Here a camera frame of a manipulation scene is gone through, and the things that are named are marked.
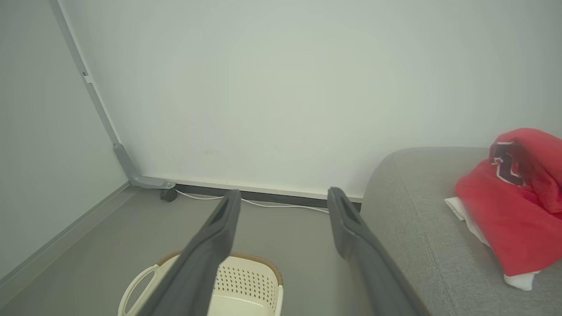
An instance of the caster wheel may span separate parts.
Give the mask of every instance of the caster wheel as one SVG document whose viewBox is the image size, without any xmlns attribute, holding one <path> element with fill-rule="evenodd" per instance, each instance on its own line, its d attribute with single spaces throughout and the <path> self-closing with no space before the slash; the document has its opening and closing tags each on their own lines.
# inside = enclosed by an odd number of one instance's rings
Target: caster wheel
<svg viewBox="0 0 562 316">
<path fill-rule="evenodd" d="M 164 200 L 166 202 L 172 202 L 177 197 L 178 197 L 178 193 L 173 189 L 160 191 L 160 200 Z"/>
</svg>

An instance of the white wall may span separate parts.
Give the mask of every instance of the white wall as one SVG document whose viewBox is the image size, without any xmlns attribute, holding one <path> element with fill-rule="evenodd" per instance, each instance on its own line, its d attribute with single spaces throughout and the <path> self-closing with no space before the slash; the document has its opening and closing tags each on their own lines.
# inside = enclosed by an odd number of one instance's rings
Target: white wall
<svg viewBox="0 0 562 316">
<path fill-rule="evenodd" d="M 0 278 L 127 178 L 48 1 L 0 2 Z"/>
<path fill-rule="evenodd" d="M 62 0 L 144 175 L 362 196 L 414 146 L 562 136 L 562 2 Z"/>
</svg>

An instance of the white cloth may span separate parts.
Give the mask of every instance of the white cloth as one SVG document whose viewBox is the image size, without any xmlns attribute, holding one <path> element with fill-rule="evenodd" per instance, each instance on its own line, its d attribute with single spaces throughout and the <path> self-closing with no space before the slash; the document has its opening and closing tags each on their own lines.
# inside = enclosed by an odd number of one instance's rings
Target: white cloth
<svg viewBox="0 0 562 316">
<path fill-rule="evenodd" d="M 460 198 L 458 197 L 446 198 L 445 203 L 449 206 L 453 214 L 455 214 L 455 216 L 457 216 L 458 219 L 465 221 L 468 230 L 473 235 L 475 235 L 476 238 L 478 238 L 478 240 L 480 240 L 486 246 L 490 247 L 490 243 L 488 243 L 486 237 L 484 236 L 478 225 L 476 225 L 474 219 L 472 219 L 470 214 L 466 211 L 466 208 L 464 207 Z M 512 277 L 508 277 L 504 274 L 504 281 L 505 283 L 513 287 L 516 287 L 520 290 L 530 291 L 533 289 L 534 275 L 539 272 L 540 270 L 535 272 L 520 274 L 518 276 L 512 276 Z"/>
</svg>

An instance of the red cloth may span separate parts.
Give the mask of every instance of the red cloth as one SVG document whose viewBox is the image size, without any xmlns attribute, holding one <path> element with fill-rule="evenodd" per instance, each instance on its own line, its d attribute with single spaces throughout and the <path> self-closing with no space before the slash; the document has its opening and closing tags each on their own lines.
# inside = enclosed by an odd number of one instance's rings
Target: red cloth
<svg viewBox="0 0 562 316">
<path fill-rule="evenodd" d="M 511 277 L 562 258 L 562 139 L 522 128 L 498 137 L 490 158 L 456 193 Z"/>
</svg>

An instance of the white cable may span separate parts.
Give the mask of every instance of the white cable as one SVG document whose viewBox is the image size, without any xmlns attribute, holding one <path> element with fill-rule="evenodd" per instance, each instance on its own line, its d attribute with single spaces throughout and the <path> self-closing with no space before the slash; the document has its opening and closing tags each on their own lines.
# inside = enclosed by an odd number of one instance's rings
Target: white cable
<svg viewBox="0 0 562 316">
<path fill-rule="evenodd" d="M 196 196 L 191 196 L 187 193 L 183 193 L 182 191 L 178 190 L 178 189 L 174 189 L 177 193 L 188 196 L 190 198 L 194 198 L 196 200 L 218 200 L 220 198 L 223 198 L 222 196 L 217 196 L 217 197 L 196 197 Z"/>
<path fill-rule="evenodd" d="M 196 197 L 196 196 L 191 196 L 191 195 L 189 195 L 189 194 L 187 194 L 187 193 L 183 193 L 182 191 L 177 190 L 177 189 L 174 189 L 174 190 L 175 190 L 177 193 L 181 194 L 181 195 L 185 195 L 185 196 L 187 196 L 187 197 L 194 198 L 194 199 L 196 199 L 196 200 L 218 200 L 218 199 L 220 199 L 220 198 L 223 198 L 222 196 L 217 196 L 217 197 Z M 250 204 L 256 205 L 256 206 L 259 206 L 259 207 L 266 207 L 266 208 L 269 208 L 269 209 L 275 209 L 275 208 L 278 208 L 278 207 L 279 207 L 279 208 L 284 208 L 284 209 L 299 208 L 299 209 L 315 210 L 315 211 L 318 211 L 318 212 L 322 212 L 322 213 L 329 214 L 329 212 L 326 211 L 326 210 L 317 209 L 317 208 L 315 208 L 315 207 L 310 207 L 310 206 L 302 206 L 302 205 L 263 205 L 263 204 L 258 204 L 258 203 L 252 202 L 252 201 L 248 201 L 248 200 L 246 200 L 245 198 L 243 198 L 242 201 L 244 201 L 244 202 L 246 202 L 246 203 L 250 203 Z"/>
</svg>

